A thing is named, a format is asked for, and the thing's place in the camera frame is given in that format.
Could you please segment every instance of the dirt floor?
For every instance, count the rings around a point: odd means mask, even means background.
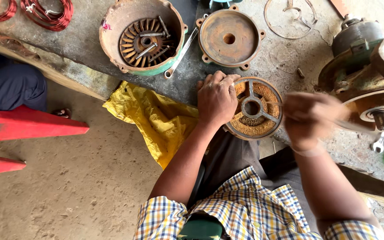
[[[0,240],[131,239],[139,206],[162,172],[135,125],[103,102],[48,81],[49,110],[68,107],[87,134],[0,142],[0,156],[27,161],[0,173]],[[261,141],[261,157],[285,147]],[[384,204],[369,208],[384,224]]]

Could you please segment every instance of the foot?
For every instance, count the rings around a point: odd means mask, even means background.
[[[59,116],[59,117],[69,118],[69,119],[71,119],[71,117],[72,117],[72,112],[70,111],[69,108],[63,108],[63,109],[55,110],[51,114]]]

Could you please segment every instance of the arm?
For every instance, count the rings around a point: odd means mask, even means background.
[[[303,190],[321,234],[343,220],[359,220],[381,228],[358,192],[318,143],[318,138],[329,134],[335,119],[347,115],[347,109],[328,95],[291,94],[285,103],[285,128],[296,151]],[[313,156],[297,153],[304,151]]]
[[[204,82],[198,82],[198,124],[158,178],[149,199],[166,196],[179,203],[188,203],[210,140],[235,113],[238,101],[232,83],[238,78],[239,75],[217,71],[208,75]]]

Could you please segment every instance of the man's left hand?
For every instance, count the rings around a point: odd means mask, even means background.
[[[233,82],[240,77],[217,71],[214,75],[208,75],[204,82],[198,81],[198,112],[201,124],[219,128],[232,119],[238,105]]]

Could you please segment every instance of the open-end wrench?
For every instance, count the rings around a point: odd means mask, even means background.
[[[174,62],[174,64],[171,66],[171,68],[168,68],[167,71],[164,72],[164,78],[169,79],[173,75],[174,70],[176,70],[177,66],[179,65],[180,61],[182,61],[182,58],[186,54],[186,51],[190,47],[193,39],[198,34],[198,28],[195,27],[192,34],[189,36],[188,41],[186,41],[185,45],[182,48],[182,51],[180,52],[179,58]]]
[[[384,132],[381,132],[379,133],[379,139],[370,145],[371,150],[376,151],[378,153],[383,152],[384,151],[383,141],[384,141]]]

